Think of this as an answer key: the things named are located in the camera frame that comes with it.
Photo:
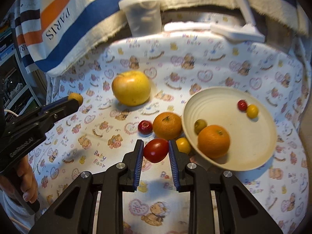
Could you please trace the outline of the person's left hand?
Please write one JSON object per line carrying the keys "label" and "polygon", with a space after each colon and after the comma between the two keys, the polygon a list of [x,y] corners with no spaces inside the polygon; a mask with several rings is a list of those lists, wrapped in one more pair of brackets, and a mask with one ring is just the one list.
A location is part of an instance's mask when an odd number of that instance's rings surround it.
{"label": "person's left hand", "polygon": [[[12,171],[20,181],[20,189],[23,192],[22,197],[24,201],[34,203],[38,199],[38,183],[28,162],[28,156],[23,157],[14,167],[15,169],[12,169]],[[3,175],[1,175],[1,191],[5,192],[11,199],[16,199],[14,186]]]}

